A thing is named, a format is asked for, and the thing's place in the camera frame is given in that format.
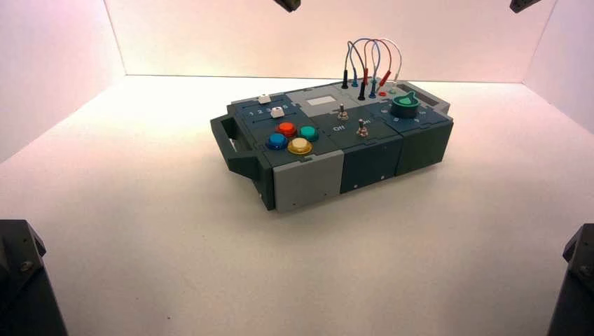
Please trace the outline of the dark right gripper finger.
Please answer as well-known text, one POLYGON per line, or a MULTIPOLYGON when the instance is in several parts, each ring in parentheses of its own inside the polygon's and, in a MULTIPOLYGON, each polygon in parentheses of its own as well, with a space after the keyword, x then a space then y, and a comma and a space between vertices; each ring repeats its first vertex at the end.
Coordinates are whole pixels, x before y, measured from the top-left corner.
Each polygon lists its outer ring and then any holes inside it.
POLYGON ((530 6, 540 2, 541 0, 511 0, 509 8, 514 13, 520 13, 521 11, 529 8, 530 6))

